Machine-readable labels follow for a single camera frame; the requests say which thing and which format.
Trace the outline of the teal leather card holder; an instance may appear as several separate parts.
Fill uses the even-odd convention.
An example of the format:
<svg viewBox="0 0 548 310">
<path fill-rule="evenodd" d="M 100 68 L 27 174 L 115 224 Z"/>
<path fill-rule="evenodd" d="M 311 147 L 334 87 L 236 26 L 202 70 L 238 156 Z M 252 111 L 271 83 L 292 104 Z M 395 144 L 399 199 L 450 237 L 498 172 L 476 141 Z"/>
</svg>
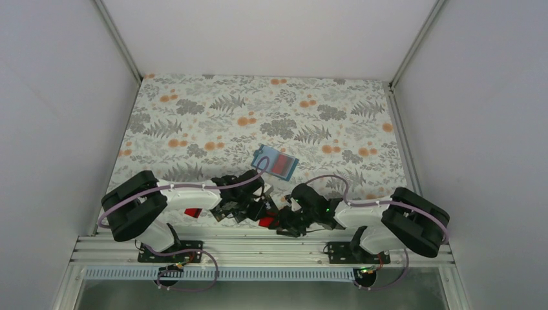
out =
<svg viewBox="0 0 548 310">
<path fill-rule="evenodd" d="M 254 153 L 251 166 L 281 180 L 289 181 L 299 160 L 273 147 L 261 145 Z"/>
</svg>

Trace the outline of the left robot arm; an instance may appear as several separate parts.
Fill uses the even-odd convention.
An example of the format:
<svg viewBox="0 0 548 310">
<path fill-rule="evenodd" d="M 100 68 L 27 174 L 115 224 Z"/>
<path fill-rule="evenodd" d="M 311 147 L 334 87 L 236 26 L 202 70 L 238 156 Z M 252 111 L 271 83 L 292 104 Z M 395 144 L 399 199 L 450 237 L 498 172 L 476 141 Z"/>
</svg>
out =
<svg viewBox="0 0 548 310">
<path fill-rule="evenodd" d="M 98 226 L 110 229 L 115 241 L 139 241 L 170 262 L 179 255 L 180 241 L 161 214 L 211 211 L 246 216 L 250 207 L 264 206 L 272 189 L 255 170 L 195 183 L 158 179 L 152 171 L 143 170 L 104 195 Z"/>
</svg>

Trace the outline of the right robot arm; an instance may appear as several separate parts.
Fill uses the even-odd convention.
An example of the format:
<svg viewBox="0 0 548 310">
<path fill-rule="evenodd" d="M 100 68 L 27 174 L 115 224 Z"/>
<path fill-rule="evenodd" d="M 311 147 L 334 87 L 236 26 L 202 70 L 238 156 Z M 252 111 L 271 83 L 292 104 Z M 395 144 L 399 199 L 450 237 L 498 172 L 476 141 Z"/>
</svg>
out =
<svg viewBox="0 0 548 310">
<path fill-rule="evenodd" d="M 388 251 L 399 249 L 435 258 L 447 242 L 449 214 L 405 187 L 380 200 L 351 201 L 325 198 L 302 183 L 287 199 L 290 205 L 270 225 L 281 235 L 305 236 L 313 224 L 353 231 L 348 242 L 327 243 L 332 264 L 379 264 Z"/>
</svg>

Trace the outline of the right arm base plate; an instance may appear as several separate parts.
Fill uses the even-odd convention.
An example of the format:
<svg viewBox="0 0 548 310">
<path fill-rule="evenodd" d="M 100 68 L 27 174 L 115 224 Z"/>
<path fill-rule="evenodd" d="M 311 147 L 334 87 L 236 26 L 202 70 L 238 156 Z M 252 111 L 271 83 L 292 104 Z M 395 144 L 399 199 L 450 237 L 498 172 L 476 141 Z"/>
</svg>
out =
<svg viewBox="0 0 548 310">
<path fill-rule="evenodd" d="M 330 264 L 389 264 L 390 256 L 384 252 L 370 254 L 359 246 L 352 247 L 350 242 L 328 242 L 323 249 Z"/>
</svg>

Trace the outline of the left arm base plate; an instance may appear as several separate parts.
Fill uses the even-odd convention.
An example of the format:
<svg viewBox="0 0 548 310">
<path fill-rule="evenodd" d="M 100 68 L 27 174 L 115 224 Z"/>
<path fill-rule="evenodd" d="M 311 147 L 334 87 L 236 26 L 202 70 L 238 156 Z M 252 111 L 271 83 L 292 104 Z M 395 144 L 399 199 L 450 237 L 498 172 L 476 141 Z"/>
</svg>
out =
<svg viewBox="0 0 548 310">
<path fill-rule="evenodd" d="M 145 245 L 141 245 L 139 248 L 139 254 L 137 261 L 139 263 L 155 263 L 155 264 L 187 264 L 193 263 L 197 264 L 201 262 L 202 254 L 201 250 L 204 246 L 203 241 L 201 240 L 183 240 L 180 244 L 173 245 L 167 250 L 163 251 L 162 254 L 169 254 L 169 256 L 162 256 L 153 254 Z M 196 249 L 197 252 L 187 252 L 173 254 L 175 252 L 186 250 L 186 249 Z"/>
</svg>

